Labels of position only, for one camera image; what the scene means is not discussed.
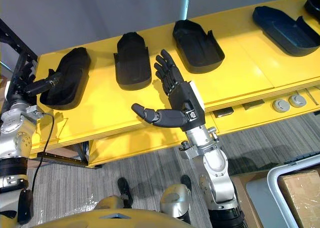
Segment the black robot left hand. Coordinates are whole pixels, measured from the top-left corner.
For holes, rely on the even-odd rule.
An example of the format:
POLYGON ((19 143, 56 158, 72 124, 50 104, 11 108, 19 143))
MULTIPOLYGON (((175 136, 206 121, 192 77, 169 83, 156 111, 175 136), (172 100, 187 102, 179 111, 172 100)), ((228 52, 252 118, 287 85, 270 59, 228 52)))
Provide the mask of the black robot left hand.
POLYGON ((36 76, 32 74, 33 63, 28 62, 22 70, 22 74, 14 82, 14 91, 17 94, 27 95, 29 97, 44 93, 56 86, 62 78, 61 72, 49 69, 47 78, 34 81, 36 76))

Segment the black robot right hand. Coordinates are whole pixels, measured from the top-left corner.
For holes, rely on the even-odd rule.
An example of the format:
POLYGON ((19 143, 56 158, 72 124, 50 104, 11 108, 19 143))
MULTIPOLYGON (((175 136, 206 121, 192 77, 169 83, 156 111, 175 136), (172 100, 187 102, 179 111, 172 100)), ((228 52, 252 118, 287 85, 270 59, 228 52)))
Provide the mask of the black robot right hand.
POLYGON ((168 97, 170 109, 150 109, 134 103, 131 109, 144 121, 156 127, 180 128, 183 132, 202 126, 205 109, 202 107, 192 83, 185 81, 171 55, 162 49, 156 56, 155 75, 168 97))

